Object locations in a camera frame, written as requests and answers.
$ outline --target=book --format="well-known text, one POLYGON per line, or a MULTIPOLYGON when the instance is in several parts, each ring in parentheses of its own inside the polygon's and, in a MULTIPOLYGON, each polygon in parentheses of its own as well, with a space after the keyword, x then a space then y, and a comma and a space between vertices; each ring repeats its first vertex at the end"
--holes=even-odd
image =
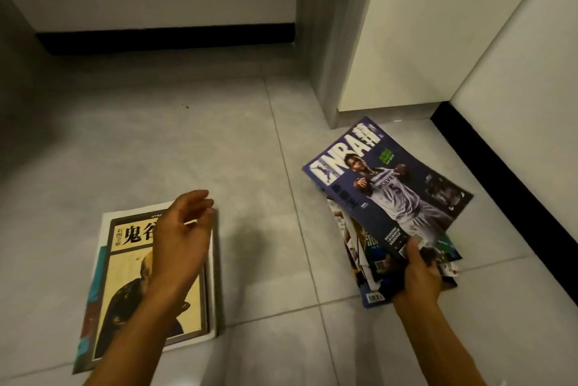
MULTIPOLYGON (((171 202, 102 216, 92 283, 73 374, 96 367, 114 335, 130 319, 148 288, 153 228, 171 202)), ((207 262, 171 326, 164 350, 217 336, 213 239, 207 262)))
POLYGON ((421 237, 420 247, 448 242, 445 231, 473 198, 367 117, 303 171, 396 261, 405 260, 411 236, 421 237))
MULTIPOLYGON (((359 237, 360 233, 361 236, 364 235, 363 229, 357 221, 349 218, 332 199, 327 197, 327 202, 341 232, 347 257, 353 275, 356 278, 359 293, 361 294, 363 307, 370 309, 391 303, 394 295, 403 289, 406 263, 395 262, 391 256, 388 256, 384 252, 386 255, 386 263, 384 266, 386 268, 382 278, 378 280, 374 279, 372 273, 369 271, 367 261, 364 260, 363 254, 360 254, 358 250, 356 250, 356 248, 360 247, 359 237)), ((432 248, 423 247, 420 253, 428 266, 434 261, 437 262, 437 267, 442 275, 442 290, 448 290, 458 286, 455 281, 458 273, 455 263, 451 262, 448 265, 448 263, 444 261, 443 254, 438 253, 437 250, 432 248)))

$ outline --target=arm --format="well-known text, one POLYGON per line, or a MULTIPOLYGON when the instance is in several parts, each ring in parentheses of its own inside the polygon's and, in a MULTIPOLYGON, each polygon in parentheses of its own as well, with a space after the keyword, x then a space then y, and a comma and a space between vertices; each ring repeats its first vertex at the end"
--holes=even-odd
POLYGON ((149 384, 166 337, 209 251, 213 200, 196 190, 179 196, 154 229, 153 273, 134 315, 85 382, 86 386, 149 384), (197 219, 196 224, 185 225, 197 219))
POLYGON ((434 263, 427 267, 412 238, 406 246, 409 265, 405 289, 394 297, 395 311, 421 371, 430 386, 486 386, 472 356, 466 351, 437 305, 441 277, 434 263))

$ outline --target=gray tile floor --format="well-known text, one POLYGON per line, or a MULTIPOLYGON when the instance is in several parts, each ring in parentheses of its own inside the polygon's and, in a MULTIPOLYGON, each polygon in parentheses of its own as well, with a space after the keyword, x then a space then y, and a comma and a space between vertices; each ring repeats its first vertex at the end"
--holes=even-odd
MULTIPOLYGON (((275 56, 70 60, 9 116, 2 385, 81 384, 70 373, 101 213, 201 187, 220 211, 227 328, 164 353, 155 384, 424 384, 393 308, 360 307, 335 222, 300 170, 343 129, 327 128, 291 50, 275 56)), ((449 231, 460 287, 440 304, 489 384, 574 384, 578 308, 429 120, 383 127, 475 194, 449 231)))

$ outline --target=barcode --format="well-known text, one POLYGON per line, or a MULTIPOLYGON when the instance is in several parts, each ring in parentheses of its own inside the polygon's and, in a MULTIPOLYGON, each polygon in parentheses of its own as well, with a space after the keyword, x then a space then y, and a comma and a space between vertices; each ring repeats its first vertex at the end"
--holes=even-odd
POLYGON ((370 304, 385 300, 385 297, 380 293, 368 293, 365 296, 367 297, 367 302, 369 302, 370 304))

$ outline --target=left hand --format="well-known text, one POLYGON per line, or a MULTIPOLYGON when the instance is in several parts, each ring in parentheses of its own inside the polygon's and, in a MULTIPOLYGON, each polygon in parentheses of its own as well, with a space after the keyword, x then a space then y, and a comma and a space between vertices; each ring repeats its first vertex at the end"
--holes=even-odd
POLYGON ((205 263, 213 229, 213 199, 208 190, 180 195, 157 220, 153 236, 151 289, 182 302, 205 263))

